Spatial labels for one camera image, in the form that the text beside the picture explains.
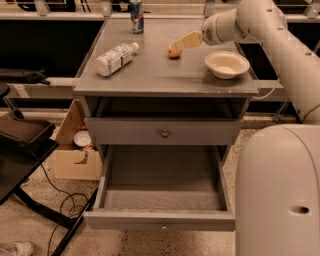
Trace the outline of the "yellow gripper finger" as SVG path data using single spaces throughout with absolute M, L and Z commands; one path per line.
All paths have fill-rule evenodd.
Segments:
M 202 41 L 202 33 L 198 30 L 194 30 L 175 40 L 172 43 L 172 47 L 174 50 L 184 50 L 187 48 L 198 47 L 201 45 Z

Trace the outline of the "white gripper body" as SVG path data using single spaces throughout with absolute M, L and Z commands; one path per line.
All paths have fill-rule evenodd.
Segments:
M 241 29 L 236 21 L 236 10 L 218 13 L 207 18 L 201 27 L 207 45 L 236 42 L 241 39 Z

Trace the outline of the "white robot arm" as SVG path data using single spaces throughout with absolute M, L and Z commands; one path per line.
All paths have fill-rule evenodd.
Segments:
M 320 256 L 320 58 L 273 0 L 240 0 L 202 24 L 202 42 L 250 38 L 263 48 L 300 118 L 256 132 L 235 188 L 236 256 Z

